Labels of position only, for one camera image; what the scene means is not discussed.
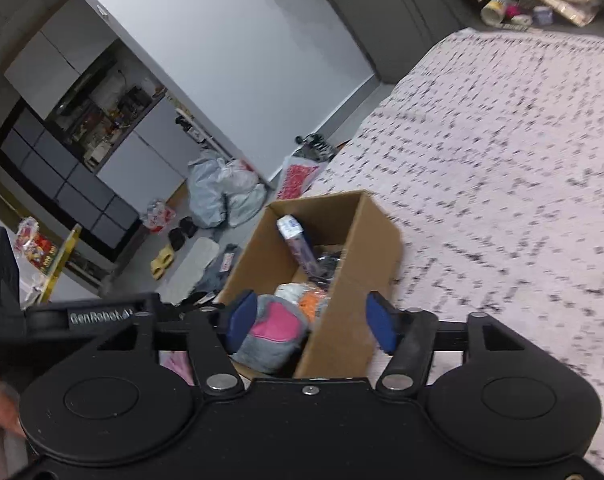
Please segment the blue fluffy plush toy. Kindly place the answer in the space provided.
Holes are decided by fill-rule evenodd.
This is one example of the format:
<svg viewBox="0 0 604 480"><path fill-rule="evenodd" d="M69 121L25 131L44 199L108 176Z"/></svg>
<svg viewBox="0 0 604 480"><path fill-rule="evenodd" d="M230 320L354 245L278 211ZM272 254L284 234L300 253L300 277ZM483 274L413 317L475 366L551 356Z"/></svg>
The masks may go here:
<svg viewBox="0 0 604 480"><path fill-rule="evenodd" d="M255 322L231 359L255 372L277 373L301 348L308 326L297 304L278 296L259 295Z"/></svg>

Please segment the black item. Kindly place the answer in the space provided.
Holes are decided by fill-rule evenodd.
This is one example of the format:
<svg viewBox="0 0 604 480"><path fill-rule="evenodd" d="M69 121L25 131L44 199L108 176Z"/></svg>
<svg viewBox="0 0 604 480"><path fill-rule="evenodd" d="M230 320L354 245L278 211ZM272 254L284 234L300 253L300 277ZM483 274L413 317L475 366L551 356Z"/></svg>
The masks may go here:
<svg viewBox="0 0 604 480"><path fill-rule="evenodd" d="M342 259L341 245L316 246L314 254L319 267L319 278L331 280Z"/></svg>

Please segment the blue Vinda tissue pack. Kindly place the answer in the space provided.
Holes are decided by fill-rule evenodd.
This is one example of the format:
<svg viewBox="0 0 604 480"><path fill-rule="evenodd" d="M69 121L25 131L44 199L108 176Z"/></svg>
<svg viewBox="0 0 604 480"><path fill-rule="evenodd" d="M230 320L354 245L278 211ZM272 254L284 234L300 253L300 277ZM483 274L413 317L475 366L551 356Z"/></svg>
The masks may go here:
<svg viewBox="0 0 604 480"><path fill-rule="evenodd" d="M303 226L291 216L286 214L276 222L277 229L285 240L293 257L309 278L321 278L323 270L313 253L313 248L308 243Z"/></svg>

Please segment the pink bed sheet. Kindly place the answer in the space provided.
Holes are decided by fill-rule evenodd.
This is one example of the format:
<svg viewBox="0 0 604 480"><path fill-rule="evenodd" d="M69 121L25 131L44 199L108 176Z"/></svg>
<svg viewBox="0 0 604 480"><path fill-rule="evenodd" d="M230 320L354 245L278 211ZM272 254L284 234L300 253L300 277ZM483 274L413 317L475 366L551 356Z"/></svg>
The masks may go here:
<svg viewBox="0 0 604 480"><path fill-rule="evenodd" d="M183 378L183 381L187 382L189 386L193 386L195 384L193 381L192 367L186 351L160 350L159 362L163 367L171 370L173 373Z"/></svg>

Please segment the dark blue tie-dye rug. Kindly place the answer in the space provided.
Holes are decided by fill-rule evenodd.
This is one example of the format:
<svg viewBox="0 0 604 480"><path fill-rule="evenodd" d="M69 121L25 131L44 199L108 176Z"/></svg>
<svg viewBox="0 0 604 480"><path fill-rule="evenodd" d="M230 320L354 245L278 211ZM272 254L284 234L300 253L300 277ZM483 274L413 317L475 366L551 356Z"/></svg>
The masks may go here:
<svg viewBox="0 0 604 480"><path fill-rule="evenodd" d="M242 249L237 244L227 244L216 259L206 266L200 281L191 289L191 292L206 292L217 296L225 287L226 282L236 266Z"/></svg>

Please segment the white bath mat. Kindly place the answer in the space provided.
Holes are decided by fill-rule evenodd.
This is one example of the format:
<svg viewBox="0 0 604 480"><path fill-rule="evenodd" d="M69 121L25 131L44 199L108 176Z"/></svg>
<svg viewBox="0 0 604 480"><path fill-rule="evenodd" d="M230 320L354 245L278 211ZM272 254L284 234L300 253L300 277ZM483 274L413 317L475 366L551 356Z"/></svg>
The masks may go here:
<svg viewBox="0 0 604 480"><path fill-rule="evenodd" d="M193 287L203 278L206 268L216 259L218 252L219 245L215 240L198 238L177 266L177 270L157 286L161 300L165 304L180 304L186 299Z"/></svg>

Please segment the yellow slippers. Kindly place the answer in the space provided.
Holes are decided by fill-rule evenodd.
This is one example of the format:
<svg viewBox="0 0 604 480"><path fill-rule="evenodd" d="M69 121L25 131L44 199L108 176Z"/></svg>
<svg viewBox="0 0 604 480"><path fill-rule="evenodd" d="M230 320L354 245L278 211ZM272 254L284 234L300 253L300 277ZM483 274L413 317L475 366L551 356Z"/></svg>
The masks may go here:
<svg viewBox="0 0 604 480"><path fill-rule="evenodd" d="M150 262L150 271L152 278L158 281L173 264L175 260L175 250L171 245L166 245L158 253L157 256Z"/></svg>

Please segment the brown cardboard box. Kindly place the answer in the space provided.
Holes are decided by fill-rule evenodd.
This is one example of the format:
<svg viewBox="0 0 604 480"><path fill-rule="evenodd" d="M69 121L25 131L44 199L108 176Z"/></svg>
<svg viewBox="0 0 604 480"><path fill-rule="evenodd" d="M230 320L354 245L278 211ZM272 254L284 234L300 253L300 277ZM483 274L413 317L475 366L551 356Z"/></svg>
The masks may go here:
<svg viewBox="0 0 604 480"><path fill-rule="evenodd" d="M343 247L331 280L309 278L299 266L276 226L286 214L303 226L313 252L316 246ZM366 191L276 200L266 206L218 299L230 304L247 289L256 295L272 294L285 283L323 289L330 297L328 307L282 374L364 377L375 353L375 338L366 321L367 295L391 295L402 255L401 232Z"/></svg>

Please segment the black slippers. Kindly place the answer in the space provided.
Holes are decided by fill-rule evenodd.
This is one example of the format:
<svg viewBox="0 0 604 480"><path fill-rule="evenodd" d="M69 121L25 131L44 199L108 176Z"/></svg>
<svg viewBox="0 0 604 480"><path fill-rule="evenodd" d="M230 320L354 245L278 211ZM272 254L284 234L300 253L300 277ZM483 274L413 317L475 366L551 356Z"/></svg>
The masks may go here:
<svg viewBox="0 0 604 480"><path fill-rule="evenodd" d="M195 236L196 232L198 232L198 226L190 216L181 218L178 226L168 232L168 242L172 250L178 252L187 240Z"/></svg>

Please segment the grey white garbage bags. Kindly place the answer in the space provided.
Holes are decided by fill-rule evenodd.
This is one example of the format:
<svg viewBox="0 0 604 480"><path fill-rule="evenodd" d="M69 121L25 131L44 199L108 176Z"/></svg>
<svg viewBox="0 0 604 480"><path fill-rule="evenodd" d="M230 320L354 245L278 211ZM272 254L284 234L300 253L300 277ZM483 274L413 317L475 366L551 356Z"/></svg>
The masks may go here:
<svg viewBox="0 0 604 480"><path fill-rule="evenodd" d="M202 151L189 162L189 208L202 229L235 228L252 219L266 203L267 188L239 159L226 162L214 151Z"/></svg>

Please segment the red white plastic bag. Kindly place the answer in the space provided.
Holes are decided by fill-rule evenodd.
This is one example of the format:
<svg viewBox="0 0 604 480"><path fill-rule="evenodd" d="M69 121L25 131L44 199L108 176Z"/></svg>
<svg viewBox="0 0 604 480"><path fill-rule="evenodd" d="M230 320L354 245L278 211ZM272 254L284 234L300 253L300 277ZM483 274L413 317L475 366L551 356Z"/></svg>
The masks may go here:
<svg viewBox="0 0 604 480"><path fill-rule="evenodd" d="M326 162L288 156L283 162L277 190L276 200L295 200L301 197L313 182L326 169Z"/></svg>

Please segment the white black patterned bedspread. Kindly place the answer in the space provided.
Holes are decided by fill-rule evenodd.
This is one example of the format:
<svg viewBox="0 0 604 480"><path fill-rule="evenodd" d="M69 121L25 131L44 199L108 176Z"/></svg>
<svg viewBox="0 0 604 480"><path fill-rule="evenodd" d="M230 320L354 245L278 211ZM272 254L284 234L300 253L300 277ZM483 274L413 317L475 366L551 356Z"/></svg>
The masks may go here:
<svg viewBox="0 0 604 480"><path fill-rule="evenodd" d="M449 35L311 186L354 190L402 233L398 307L493 315L595 387L604 473L604 38Z"/></svg>

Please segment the black roller skate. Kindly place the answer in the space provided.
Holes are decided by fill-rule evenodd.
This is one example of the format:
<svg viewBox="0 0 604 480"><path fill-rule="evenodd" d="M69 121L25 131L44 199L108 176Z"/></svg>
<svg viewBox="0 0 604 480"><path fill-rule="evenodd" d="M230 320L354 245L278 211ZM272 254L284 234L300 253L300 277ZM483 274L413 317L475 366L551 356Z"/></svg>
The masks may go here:
<svg viewBox="0 0 604 480"><path fill-rule="evenodd" d="M337 154L337 149L320 133L297 136L295 142L297 149L293 155L296 157L315 160L315 162L330 162Z"/></svg>

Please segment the white cabinet unit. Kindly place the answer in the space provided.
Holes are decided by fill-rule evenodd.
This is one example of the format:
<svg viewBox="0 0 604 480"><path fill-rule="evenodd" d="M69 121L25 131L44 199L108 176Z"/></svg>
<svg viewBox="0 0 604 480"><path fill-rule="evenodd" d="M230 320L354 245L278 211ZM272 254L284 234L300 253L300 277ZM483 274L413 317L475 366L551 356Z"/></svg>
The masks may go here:
<svg viewBox="0 0 604 480"><path fill-rule="evenodd" d="M115 261L146 208L169 200L200 154L164 84L85 0L58 6L3 75L20 98L0 129L0 162Z"/></svg>

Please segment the dark grey wardrobe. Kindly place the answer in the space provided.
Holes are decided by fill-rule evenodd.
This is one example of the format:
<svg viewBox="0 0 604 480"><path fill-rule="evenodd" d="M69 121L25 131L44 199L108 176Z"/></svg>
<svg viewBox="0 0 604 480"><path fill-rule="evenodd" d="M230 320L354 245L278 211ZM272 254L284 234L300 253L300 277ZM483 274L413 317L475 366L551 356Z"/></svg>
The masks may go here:
<svg viewBox="0 0 604 480"><path fill-rule="evenodd" d="M477 0L328 0L386 84L396 84L439 40L481 25Z"/></svg>

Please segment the white paper cup tube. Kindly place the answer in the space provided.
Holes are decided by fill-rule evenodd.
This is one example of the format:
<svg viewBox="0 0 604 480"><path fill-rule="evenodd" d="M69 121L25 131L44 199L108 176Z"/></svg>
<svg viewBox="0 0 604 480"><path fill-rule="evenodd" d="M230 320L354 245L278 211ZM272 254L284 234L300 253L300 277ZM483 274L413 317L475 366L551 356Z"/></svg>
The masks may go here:
<svg viewBox="0 0 604 480"><path fill-rule="evenodd" d="M485 25L497 27L503 23L511 0L490 0L483 6L480 18Z"/></svg>

